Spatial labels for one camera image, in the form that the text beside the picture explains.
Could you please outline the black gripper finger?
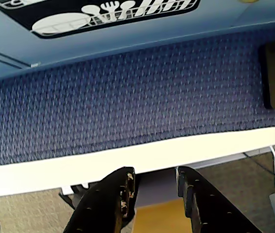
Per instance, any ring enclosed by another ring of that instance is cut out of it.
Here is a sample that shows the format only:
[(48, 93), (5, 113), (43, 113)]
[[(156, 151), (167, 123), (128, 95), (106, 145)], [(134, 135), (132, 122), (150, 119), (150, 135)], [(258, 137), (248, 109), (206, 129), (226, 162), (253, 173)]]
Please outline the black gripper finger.
[(233, 203), (191, 167), (176, 169), (177, 193), (194, 233), (260, 233)]
[(73, 210), (65, 233), (119, 233), (135, 215), (133, 167), (121, 167), (88, 189), (71, 187), (63, 201)]

